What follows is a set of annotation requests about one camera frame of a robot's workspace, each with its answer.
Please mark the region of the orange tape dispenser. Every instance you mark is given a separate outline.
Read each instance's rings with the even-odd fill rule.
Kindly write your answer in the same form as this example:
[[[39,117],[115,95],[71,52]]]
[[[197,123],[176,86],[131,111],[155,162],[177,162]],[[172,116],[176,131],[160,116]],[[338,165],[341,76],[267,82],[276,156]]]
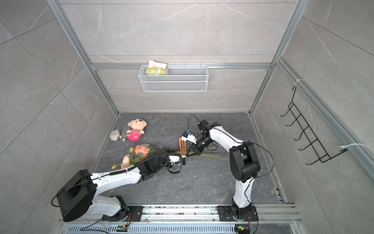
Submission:
[[[179,138],[179,152],[182,156],[186,156],[187,154],[187,144],[186,142],[180,137]]]

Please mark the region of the artificial pink flower bouquet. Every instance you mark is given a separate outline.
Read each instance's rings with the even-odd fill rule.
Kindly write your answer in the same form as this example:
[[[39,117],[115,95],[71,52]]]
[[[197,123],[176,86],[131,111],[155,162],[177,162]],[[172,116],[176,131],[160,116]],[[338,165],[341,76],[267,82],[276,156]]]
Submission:
[[[155,149],[155,148],[152,148],[149,144],[137,145],[135,148],[131,147],[129,149],[129,153],[124,156],[122,162],[113,164],[111,169],[112,170],[119,170],[119,169],[125,169],[125,168],[128,168],[128,167],[134,166],[134,165],[144,161],[145,159],[151,157],[152,155],[154,155],[154,153],[156,153],[156,151],[161,153],[161,150],[166,150],[166,149],[162,148],[161,146],[159,148]],[[181,155],[179,150],[177,150],[175,152],[173,151],[172,153],[176,153],[176,154]],[[214,158],[214,159],[220,159],[220,160],[224,159],[223,156],[205,154],[205,153],[202,153],[199,156],[209,157],[209,158]]]

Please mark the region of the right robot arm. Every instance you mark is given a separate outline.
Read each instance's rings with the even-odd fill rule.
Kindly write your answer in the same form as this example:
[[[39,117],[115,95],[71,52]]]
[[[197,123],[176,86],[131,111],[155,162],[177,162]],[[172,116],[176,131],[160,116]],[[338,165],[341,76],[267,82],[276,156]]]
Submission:
[[[231,212],[235,219],[244,219],[254,209],[251,192],[253,182],[261,170],[254,143],[234,137],[216,122],[210,124],[203,120],[198,122],[198,128],[202,134],[199,139],[189,130],[182,134],[182,140],[192,143],[186,156],[202,154],[214,141],[229,153],[230,170],[236,179]]]

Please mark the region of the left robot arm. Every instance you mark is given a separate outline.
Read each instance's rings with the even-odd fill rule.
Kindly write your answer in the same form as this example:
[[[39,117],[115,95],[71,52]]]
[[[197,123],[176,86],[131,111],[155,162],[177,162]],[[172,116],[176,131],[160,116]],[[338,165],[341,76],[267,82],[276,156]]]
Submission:
[[[78,171],[56,194],[57,206],[62,219],[71,222],[88,215],[100,215],[104,221],[123,221],[130,211],[121,196],[105,197],[102,193],[128,184],[137,184],[152,178],[158,171],[174,165],[183,165],[186,160],[180,154],[167,149],[156,150],[142,161],[125,169],[104,173]]]

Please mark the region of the pink plush doll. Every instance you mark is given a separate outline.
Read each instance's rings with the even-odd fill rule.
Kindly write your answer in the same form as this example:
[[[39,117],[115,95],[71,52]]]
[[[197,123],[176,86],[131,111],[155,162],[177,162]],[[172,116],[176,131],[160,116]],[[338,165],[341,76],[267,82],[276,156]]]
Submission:
[[[131,128],[127,131],[127,136],[130,141],[138,141],[145,133],[144,129],[147,126],[147,122],[143,119],[133,119],[128,123]]]

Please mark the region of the small grey plush toy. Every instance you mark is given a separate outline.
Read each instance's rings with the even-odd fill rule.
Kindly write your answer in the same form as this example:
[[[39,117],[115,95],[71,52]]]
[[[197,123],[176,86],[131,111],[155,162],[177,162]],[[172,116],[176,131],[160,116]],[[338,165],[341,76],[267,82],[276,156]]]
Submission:
[[[125,138],[123,138],[119,130],[111,131],[109,138],[112,141],[118,141],[118,140],[125,141],[126,140]]]

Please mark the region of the yellow green packet in basket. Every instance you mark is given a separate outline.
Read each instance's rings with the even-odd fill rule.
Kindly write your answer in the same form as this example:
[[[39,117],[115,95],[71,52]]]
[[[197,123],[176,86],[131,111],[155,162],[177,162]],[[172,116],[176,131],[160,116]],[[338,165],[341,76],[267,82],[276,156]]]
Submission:
[[[146,68],[147,75],[168,75],[166,63],[156,62],[149,60],[148,67]]]

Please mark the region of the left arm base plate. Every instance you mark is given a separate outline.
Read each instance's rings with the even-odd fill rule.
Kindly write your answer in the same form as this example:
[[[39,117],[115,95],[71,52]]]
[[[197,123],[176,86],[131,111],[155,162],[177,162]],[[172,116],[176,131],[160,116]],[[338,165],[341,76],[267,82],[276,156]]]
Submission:
[[[114,216],[104,215],[102,221],[128,221],[131,218],[131,222],[139,222],[143,213],[143,206],[128,206],[127,208],[121,209]]]

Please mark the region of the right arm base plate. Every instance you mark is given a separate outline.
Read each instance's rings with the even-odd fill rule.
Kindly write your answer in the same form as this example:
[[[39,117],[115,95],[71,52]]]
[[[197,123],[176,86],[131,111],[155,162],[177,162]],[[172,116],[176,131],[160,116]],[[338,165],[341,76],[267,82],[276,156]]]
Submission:
[[[244,208],[238,208],[235,204],[230,206],[220,205],[217,207],[220,221],[258,221],[256,207],[251,203]]]

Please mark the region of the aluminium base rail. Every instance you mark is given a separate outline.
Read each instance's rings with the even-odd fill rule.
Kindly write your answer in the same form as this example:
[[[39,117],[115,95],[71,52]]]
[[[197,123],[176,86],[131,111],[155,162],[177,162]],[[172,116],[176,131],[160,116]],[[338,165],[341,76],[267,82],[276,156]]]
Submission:
[[[258,204],[244,218],[235,219],[229,205],[131,205],[124,221],[101,216],[60,221],[57,234],[305,234],[293,204]]]

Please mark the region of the black wall hook rack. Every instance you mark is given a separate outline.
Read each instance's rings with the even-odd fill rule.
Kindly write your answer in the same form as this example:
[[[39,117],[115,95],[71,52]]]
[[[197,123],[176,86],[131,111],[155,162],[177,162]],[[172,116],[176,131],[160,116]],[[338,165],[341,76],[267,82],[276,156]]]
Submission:
[[[314,155],[316,156],[316,159],[310,163],[305,163],[307,166],[311,166],[317,162],[325,163],[327,161],[330,161],[337,156],[340,156],[346,152],[348,152],[347,149],[340,150],[339,153],[335,155],[330,155],[326,148],[323,146],[321,141],[319,140],[318,136],[315,134],[313,128],[308,123],[304,115],[301,113],[299,108],[296,106],[294,100],[296,95],[296,87],[293,86],[292,88],[292,98],[287,106],[287,111],[284,114],[281,114],[280,117],[284,118],[287,116],[292,117],[292,122],[289,124],[285,124],[286,127],[292,127],[294,125],[299,126],[301,133],[297,138],[293,138],[294,141],[300,141],[302,139],[305,139],[307,141],[306,145],[303,148],[298,148],[297,150],[299,152],[305,151],[306,149],[311,148]]]

